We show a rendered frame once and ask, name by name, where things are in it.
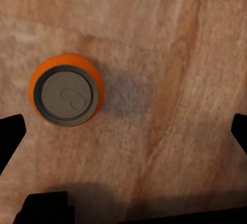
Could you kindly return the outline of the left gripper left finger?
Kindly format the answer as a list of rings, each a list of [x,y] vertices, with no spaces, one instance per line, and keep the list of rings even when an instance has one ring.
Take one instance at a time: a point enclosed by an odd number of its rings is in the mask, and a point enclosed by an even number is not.
[[[22,114],[0,119],[0,175],[25,134]]]

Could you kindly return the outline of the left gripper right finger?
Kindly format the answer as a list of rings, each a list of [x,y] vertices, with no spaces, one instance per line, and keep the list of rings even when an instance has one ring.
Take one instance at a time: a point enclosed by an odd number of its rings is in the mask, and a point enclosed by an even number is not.
[[[235,115],[231,132],[247,154],[247,115]]]

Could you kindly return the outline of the can of soda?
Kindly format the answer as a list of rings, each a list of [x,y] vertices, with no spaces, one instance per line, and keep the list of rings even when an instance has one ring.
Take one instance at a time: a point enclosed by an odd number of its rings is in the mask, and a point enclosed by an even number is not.
[[[35,69],[29,98],[42,119],[57,126],[75,127],[98,113],[104,100],[104,84],[86,57],[65,53],[43,61]]]

